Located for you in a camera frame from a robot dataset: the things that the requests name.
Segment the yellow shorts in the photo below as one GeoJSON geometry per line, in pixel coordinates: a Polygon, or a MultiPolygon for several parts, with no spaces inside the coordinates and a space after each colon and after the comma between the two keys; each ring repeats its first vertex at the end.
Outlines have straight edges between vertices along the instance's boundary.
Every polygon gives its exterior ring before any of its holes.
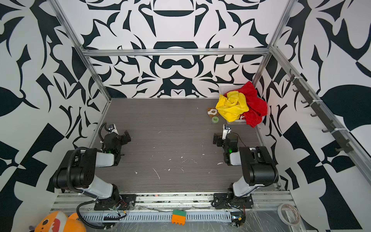
{"type": "Polygon", "coordinates": [[[239,120],[241,115],[250,110],[245,95],[238,91],[230,91],[226,96],[220,94],[215,108],[227,122],[239,120]]]}

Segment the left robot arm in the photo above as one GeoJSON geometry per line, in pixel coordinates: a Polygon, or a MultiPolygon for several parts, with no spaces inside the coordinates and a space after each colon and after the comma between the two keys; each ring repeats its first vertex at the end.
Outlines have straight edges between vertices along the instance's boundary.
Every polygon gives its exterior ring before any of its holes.
{"type": "Polygon", "coordinates": [[[118,166],[123,156],[121,148],[130,141],[128,131],[119,135],[114,130],[105,135],[101,150],[82,147],[67,151],[53,175],[54,187],[95,199],[95,210],[124,209],[129,198],[121,196],[116,185],[103,181],[95,171],[97,168],[118,166]]]}

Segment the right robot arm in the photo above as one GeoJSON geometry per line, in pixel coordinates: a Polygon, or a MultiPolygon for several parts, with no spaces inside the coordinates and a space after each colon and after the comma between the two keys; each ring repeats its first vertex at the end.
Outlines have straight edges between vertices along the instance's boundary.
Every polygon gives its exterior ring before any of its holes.
{"type": "Polygon", "coordinates": [[[240,166],[241,178],[232,183],[228,192],[231,198],[247,197],[261,187],[278,182],[279,175],[275,163],[266,147],[238,146],[239,135],[214,134],[213,144],[224,150],[223,159],[228,166],[240,166]]]}

